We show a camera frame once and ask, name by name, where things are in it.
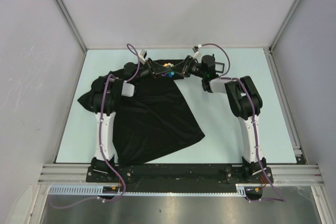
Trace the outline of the black t-shirt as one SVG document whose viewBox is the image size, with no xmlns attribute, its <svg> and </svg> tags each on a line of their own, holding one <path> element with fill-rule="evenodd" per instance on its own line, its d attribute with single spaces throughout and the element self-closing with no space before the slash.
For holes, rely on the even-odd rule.
<svg viewBox="0 0 336 224">
<path fill-rule="evenodd" d="M 122 69 L 109 73 L 120 78 Z M 171 78 L 148 77 L 134 84 L 133 97 L 121 99 L 113 124 L 113 143 L 120 165 L 144 164 L 204 138 L 205 134 L 175 83 L 182 79 L 176 74 Z M 84 109 L 87 93 L 78 99 Z"/>
</svg>

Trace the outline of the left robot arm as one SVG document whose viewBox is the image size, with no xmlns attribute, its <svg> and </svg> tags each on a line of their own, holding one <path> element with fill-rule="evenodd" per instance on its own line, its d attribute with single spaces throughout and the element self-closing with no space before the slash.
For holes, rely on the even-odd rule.
<svg viewBox="0 0 336 224">
<path fill-rule="evenodd" d="M 113 124 L 121 99 L 135 94 L 134 84 L 145 78 L 171 77 L 174 64 L 158 63 L 152 59 L 128 62 L 122 69 L 122 77 L 112 72 L 98 77 L 87 93 L 86 109 L 93 112 L 97 123 L 97 145 L 88 169 L 89 176 L 97 174 L 103 181 L 110 182 L 118 173 L 115 168 L 117 150 L 113 143 Z"/>
</svg>

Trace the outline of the colourful pom-pom brooch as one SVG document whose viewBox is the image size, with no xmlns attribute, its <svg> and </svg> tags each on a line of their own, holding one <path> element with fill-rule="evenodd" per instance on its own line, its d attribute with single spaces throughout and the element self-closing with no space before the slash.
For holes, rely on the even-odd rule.
<svg viewBox="0 0 336 224">
<path fill-rule="evenodd" d="M 165 63 L 163 65 L 163 67 L 165 67 L 167 69 L 167 71 L 162 74 L 163 77 L 169 77 L 169 78 L 171 78 L 171 77 L 173 77 L 175 75 L 175 72 L 172 71 L 172 68 L 174 67 L 173 63 L 170 63 L 170 62 Z"/>
</svg>

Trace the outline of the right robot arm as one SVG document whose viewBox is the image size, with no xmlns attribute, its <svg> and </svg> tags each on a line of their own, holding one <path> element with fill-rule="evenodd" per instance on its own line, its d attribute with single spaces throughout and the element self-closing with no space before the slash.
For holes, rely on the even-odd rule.
<svg viewBox="0 0 336 224">
<path fill-rule="evenodd" d="M 254 183 L 267 168 L 259 140 L 259 115 L 263 101 L 250 76 L 220 76 L 224 72 L 217 70 L 216 66 L 224 64 L 216 62 L 214 55 L 205 55 L 200 62 L 187 56 L 182 62 L 176 65 L 168 63 L 166 67 L 169 68 L 169 76 L 194 75 L 202 79 L 204 91 L 227 95 L 231 112 L 239 120 L 243 137 L 242 176 L 245 181 Z"/>
</svg>

